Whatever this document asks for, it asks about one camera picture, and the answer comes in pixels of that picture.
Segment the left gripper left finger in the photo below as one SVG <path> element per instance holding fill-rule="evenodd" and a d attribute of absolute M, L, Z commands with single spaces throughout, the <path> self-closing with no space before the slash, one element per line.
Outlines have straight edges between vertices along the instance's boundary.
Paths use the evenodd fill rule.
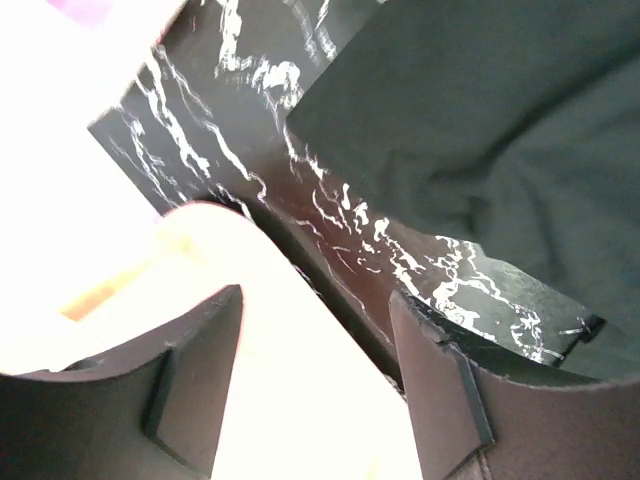
<path fill-rule="evenodd" d="M 229 285 L 60 372 L 1 379 L 5 479 L 207 479 L 243 313 Z"/>

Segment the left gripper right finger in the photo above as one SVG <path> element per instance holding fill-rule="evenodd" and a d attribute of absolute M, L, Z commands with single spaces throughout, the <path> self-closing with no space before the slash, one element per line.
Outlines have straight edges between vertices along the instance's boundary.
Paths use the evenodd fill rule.
<path fill-rule="evenodd" d="M 423 478 L 638 478 L 638 379 L 539 364 L 402 290 L 389 312 Z"/>

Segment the black daisy t-shirt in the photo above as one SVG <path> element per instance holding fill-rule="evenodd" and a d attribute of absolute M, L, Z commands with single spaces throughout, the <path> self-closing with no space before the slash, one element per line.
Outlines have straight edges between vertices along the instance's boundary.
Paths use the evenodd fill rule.
<path fill-rule="evenodd" d="M 289 114 L 380 213 L 584 305 L 569 371 L 639 370 L 639 5 L 390 1 Z"/>

